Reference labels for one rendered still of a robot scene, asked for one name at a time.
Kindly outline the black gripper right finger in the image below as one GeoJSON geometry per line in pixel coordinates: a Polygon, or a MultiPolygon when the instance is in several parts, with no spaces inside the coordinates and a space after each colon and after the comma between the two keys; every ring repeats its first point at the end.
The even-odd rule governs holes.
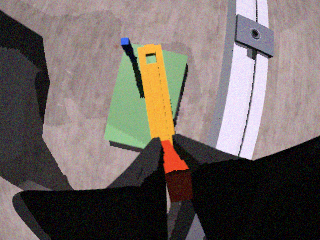
{"type": "Polygon", "coordinates": [[[268,196],[320,167],[320,136],[257,160],[181,135],[172,135],[172,145],[191,171],[191,200],[207,240],[251,239],[268,196]]]}

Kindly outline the dark blue pin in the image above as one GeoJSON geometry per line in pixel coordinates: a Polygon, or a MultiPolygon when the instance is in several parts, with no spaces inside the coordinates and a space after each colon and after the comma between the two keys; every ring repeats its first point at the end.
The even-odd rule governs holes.
{"type": "Polygon", "coordinates": [[[121,39],[120,44],[124,49],[124,53],[127,53],[127,56],[129,56],[129,59],[131,59],[133,63],[136,63],[135,52],[133,52],[132,45],[129,43],[129,37],[128,39],[121,39]]]}

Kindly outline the green tray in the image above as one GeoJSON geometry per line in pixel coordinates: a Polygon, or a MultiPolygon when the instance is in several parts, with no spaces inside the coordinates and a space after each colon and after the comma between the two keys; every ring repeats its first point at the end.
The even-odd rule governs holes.
{"type": "MultiPolygon", "coordinates": [[[[121,56],[104,139],[145,148],[145,144],[151,141],[151,133],[149,133],[147,109],[145,109],[143,77],[141,77],[139,55],[137,55],[137,49],[144,45],[132,43],[131,45],[135,52],[136,63],[129,59],[127,53],[121,56]]],[[[167,49],[161,49],[161,53],[163,53],[173,123],[188,56],[167,51],[167,49]]]]}

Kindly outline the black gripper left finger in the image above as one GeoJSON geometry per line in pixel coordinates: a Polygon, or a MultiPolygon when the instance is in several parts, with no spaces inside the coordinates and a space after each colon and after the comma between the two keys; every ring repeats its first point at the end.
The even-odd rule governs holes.
{"type": "Polygon", "coordinates": [[[163,164],[153,137],[107,188],[28,189],[13,196],[13,208],[40,240],[168,240],[163,164]]]}

